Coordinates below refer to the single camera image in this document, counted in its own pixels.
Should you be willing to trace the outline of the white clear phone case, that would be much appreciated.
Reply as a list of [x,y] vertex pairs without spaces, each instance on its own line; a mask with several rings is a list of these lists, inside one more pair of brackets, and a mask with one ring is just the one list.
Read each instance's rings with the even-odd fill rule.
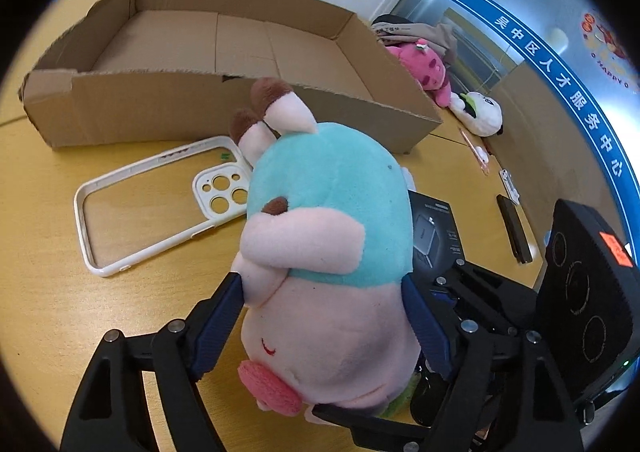
[[85,266],[122,273],[242,217],[251,175],[238,146],[213,137],[81,184],[74,215]]

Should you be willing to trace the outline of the black charger box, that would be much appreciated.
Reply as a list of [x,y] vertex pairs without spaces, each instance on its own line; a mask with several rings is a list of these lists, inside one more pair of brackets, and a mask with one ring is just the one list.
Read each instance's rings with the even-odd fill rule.
[[465,255],[446,201],[409,192],[413,219],[413,274],[434,281]]

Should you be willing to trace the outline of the pink and teal pig plush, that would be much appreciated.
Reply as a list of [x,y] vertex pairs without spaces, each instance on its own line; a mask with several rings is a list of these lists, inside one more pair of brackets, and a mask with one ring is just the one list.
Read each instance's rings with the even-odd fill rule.
[[231,267],[246,305],[241,383],[284,416],[381,414],[420,354],[400,288],[413,253],[404,172],[367,134],[320,123],[281,79],[256,80],[250,101],[230,128],[253,169]]

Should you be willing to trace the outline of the pink pen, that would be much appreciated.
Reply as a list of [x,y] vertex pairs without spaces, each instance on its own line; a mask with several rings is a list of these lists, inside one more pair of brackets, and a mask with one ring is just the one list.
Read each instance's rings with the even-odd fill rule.
[[475,145],[472,140],[469,138],[469,135],[466,134],[466,132],[460,128],[459,132],[462,136],[462,139],[465,141],[465,144],[469,147],[469,149],[471,149],[471,152],[473,153],[476,161],[478,162],[478,164],[480,165],[480,169],[482,169],[484,175],[489,175],[489,161],[487,164],[484,164],[482,160],[480,160],[480,158],[478,158],[477,153],[475,152],[475,147],[478,145]]

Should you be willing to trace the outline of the small white device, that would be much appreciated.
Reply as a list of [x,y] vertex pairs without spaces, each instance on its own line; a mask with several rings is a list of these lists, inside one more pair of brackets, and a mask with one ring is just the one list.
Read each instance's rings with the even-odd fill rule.
[[487,164],[489,161],[489,156],[486,153],[485,149],[482,146],[476,146],[475,152],[477,153],[478,158],[483,161],[484,164]]

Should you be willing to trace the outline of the white panda plush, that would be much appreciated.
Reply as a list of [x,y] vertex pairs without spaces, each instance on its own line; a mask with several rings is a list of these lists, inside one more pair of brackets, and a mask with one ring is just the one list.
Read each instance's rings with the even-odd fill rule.
[[489,138],[503,132],[499,103],[480,92],[451,94],[449,109],[477,137]]

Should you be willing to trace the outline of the brown cardboard box tray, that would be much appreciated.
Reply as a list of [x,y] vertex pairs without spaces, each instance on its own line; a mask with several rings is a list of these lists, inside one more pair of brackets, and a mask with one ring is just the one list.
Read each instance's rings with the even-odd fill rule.
[[393,153],[440,123],[369,26],[320,0],[99,0],[26,74],[20,99],[52,149],[194,141],[225,134],[262,77]]

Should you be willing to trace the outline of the pink bear plush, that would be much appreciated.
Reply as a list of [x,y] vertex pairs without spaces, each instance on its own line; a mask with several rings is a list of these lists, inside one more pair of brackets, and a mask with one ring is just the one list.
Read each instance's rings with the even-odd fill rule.
[[397,58],[438,106],[445,108],[450,105],[451,86],[447,69],[426,40],[418,39],[413,43],[390,45],[386,50]]

